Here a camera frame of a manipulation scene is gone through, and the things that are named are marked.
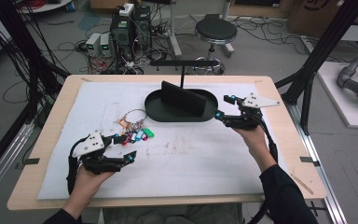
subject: wooden table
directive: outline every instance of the wooden table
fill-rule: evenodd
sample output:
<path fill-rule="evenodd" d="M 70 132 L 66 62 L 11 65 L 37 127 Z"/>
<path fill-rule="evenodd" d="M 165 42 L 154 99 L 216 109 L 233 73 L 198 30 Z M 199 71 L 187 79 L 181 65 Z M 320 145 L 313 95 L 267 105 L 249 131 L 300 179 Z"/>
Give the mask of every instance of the wooden table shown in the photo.
<path fill-rule="evenodd" d="M 10 210 L 34 210 L 61 208 L 65 200 L 37 200 L 38 192 L 48 167 L 53 148 L 60 137 L 63 124 L 76 100 L 78 90 L 83 82 L 160 82 L 166 80 L 179 83 L 180 76 L 90 76 L 72 75 L 62 87 L 60 95 L 51 110 L 48 120 L 34 146 L 30 158 L 40 158 L 38 164 L 26 165 L 7 203 Z M 300 157 L 308 157 L 296 127 L 290 118 L 281 96 L 269 77 L 249 76 L 188 76 L 186 83 L 249 83 L 255 84 L 260 95 L 279 99 L 281 105 L 267 107 L 265 111 L 286 162 L 289 175 L 296 181 L 306 199 L 322 199 L 326 191 L 313 163 L 302 162 Z M 164 198 L 130 198 L 130 199 L 95 199 L 90 207 L 141 206 L 192 203 L 245 203 L 264 200 L 263 195 L 224 195 L 202 197 L 164 197 Z"/>

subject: person's arm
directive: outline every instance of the person's arm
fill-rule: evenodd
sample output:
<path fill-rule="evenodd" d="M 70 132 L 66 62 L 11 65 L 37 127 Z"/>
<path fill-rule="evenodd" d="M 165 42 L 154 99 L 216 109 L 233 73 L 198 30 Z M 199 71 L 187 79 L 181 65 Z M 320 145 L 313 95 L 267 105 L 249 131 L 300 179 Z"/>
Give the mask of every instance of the person's arm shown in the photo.
<path fill-rule="evenodd" d="M 50 223 L 78 223 L 77 220 L 80 217 L 83 210 L 89 205 L 92 197 L 97 193 L 101 184 L 112 176 L 114 173 L 102 173 L 95 175 L 90 171 L 87 171 L 83 165 L 77 171 L 76 182 L 74 190 L 65 206 L 44 222 L 44 224 Z"/>
<path fill-rule="evenodd" d="M 241 135 L 261 171 L 261 182 L 274 223 L 318 223 L 292 178 L 269 153 L 264 131 L 234 129 Z"/>

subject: white board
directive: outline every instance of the white board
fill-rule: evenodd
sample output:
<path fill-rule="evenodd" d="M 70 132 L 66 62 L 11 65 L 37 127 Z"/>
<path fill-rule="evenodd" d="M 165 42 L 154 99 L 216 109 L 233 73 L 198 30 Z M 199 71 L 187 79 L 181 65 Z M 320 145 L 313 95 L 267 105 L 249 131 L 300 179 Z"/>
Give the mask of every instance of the white board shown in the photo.
<path fill-rule="evenodd" d="M 212 92 L 219 109 L 230 115 L 239 115 L 239 110 L 225 103 L 223 95 L 244 97 L 256 93 L 254 85 L 245 84 L 186 84 L 186 88 Z M 119 133 L 117 120 L 130 110 L 145 109 L 145 97 L 158 89 L 160 83 L 85 82 L 52 152 L 38 199 L 68 198 L 65 178 L 72 145 L 94 130 L 105 136 Z M 145 124 L 154 132 L 154 138 L 106 150 L 107 157 L 122 157 L 137 150 L 137 157 L 135 163 L 104 182 L 96 198 L 263 192 L 260 171 L 247 146 L 221 121 L 167 123 L 146 119 Z M 280 165 L 287 170 L 282 156 Z"/>
<path fill-rule="evenodd" d="M 337 85 L 338 74 L 347 65 L 347 63 L 324 63 L 319 69 L 318 76 L 345 124 L 351 128 L 358 128 L 358 97 L 353 91 Z M 358 67 L 351 79 L 358 82 Z"/>

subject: hand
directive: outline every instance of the hand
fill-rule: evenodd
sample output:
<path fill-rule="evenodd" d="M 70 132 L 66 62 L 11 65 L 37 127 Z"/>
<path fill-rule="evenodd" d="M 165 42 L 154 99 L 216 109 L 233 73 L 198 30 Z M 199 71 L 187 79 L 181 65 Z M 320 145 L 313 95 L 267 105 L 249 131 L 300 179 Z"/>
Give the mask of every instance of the hand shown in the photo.
<path fill-rule="evenodd" d="M 109 172 L 95 175 L 81 165 L 77 171 L 74 190 L 63 207 L 63 210 L 75 219 L 78 219 L 83 210 L 91 202 L 92 197 L 98 192 L 101 184 L 113 174 L 114 173 Z"/>
<path fill-rule="evenodd" d="M 233 129 L 239 133 L 249 148 L 249 152 L 257 162 L 261 172 L 267 170 L 270 166 L 276 164 L 276 161 L 269 153 L 266 144 L 266 137 L 263 129 L 257 126 L 254 130 L 246 131 L 243 129 Z"/>

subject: stool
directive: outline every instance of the stool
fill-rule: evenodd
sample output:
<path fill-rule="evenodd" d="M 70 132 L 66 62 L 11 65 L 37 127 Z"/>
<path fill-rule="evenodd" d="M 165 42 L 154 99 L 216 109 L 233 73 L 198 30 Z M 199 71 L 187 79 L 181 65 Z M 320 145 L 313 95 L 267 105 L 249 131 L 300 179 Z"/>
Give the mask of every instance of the stool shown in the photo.
<path fill-rule="evenodd" d="M 237 28 L 229 21 L 221 20 L 219 18 L 208 18 L 197 22 L 195 33 L 199 39 L 211 43 L 208 56 L 200 57 L 196 60 L 216 60 L 219 62 L 219 64 L 217 66 L 207 67 L 193 66 L 193 74 L 223 75 L 225 73 L 225 66 L 219 60 L 213 57 L 214 45 L 225 45 L 233 41 L 237 36 Z"/>

